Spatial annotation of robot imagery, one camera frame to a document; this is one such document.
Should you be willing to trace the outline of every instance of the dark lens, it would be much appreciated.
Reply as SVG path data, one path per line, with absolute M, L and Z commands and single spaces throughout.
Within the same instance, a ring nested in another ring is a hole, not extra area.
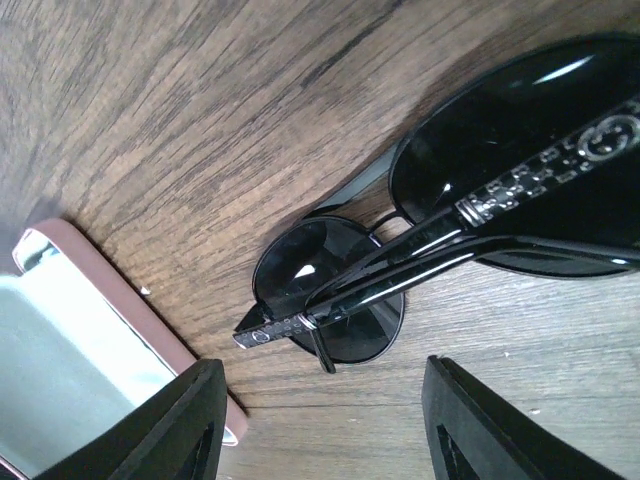
M 619 105 L 640 102 L 639 59 L 637 38 L 591 38 L 549 47 L 480 79 L 401 150 L 390 176 L 394 202 L 407 220 L 420 222 Z M 638 157 L 636 148 L 488 222 L 486 232 L 629 247 L 640 240 L 630 210 L 640 205 Z M 563 277 L 621 271 L 542 255 L 501 254 L 486 263 Z
M 254 293 L 276 317 L 304 310 L 308 296 L 378 244 L 356 223 L 337 217 L 304 220 L 269 248 L 256 268 Z M 395 339 L 404 297 L 396 295 L 368 310 L 322 328 L 332 360 L 359 363 L 382 353 Z M 314 352 L 308 334 L 292 340 Z

